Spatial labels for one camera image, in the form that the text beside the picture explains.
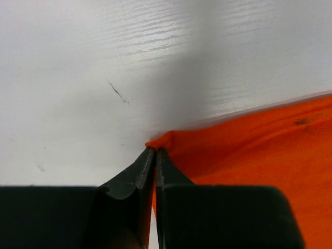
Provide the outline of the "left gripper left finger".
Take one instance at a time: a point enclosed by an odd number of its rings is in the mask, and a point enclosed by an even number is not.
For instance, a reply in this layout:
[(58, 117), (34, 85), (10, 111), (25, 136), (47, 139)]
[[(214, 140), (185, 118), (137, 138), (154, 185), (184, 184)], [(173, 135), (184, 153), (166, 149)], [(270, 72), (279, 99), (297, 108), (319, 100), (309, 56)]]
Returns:
[(155, 151), (101, 186), (1, 187), (1, 248), (148, 248)]

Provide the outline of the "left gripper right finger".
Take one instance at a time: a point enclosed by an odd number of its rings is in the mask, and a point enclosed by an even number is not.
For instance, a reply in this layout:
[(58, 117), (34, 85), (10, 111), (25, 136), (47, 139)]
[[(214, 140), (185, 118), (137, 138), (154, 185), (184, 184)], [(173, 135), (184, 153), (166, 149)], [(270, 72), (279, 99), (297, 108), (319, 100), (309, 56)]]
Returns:
[(160, 248), (304, 248), (286, 196), (272, 186), (197, 185), (165, 149), (156, 158)]

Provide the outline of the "orange t-shirt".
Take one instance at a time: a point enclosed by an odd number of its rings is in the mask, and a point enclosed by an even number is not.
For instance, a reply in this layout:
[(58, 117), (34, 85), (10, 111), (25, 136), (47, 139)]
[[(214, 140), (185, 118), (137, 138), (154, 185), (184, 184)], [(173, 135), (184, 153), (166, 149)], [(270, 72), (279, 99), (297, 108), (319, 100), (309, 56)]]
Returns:
[(196, 184), (272, 185), (288, 197), (306, 248), (331, 248), (331, 97), (261, 110), (149, 141)]

